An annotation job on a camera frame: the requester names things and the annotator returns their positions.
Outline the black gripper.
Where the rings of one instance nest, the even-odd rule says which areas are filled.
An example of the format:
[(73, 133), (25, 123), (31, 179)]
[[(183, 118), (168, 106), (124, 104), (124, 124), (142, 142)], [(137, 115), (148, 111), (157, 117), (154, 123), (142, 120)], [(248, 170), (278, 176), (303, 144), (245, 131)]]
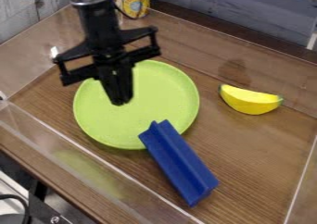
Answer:
[(59, 65), (62, 84), (68, 86), (96, 78), (112, 103), (121, 106), (133, 98), (134, 65), (161, 55), (160, 29), (149, 26), (122, 30), (114, 0), (73, 0), (73, 6), (78, 10), (85, 41), (53, 59)]

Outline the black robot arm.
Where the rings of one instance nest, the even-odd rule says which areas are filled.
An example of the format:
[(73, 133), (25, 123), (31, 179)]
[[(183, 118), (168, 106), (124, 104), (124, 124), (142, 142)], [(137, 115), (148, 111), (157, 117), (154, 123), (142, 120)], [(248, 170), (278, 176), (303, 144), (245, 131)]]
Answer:
[(101, 81), (112, 103), (128, 104), (134, 95), (133, 68), (161, 55), (156, 26), (122, 30), (116, 0), (73, 0), (85, 41), (59, 53), (54, 63), (65, 86), (86, 79)]

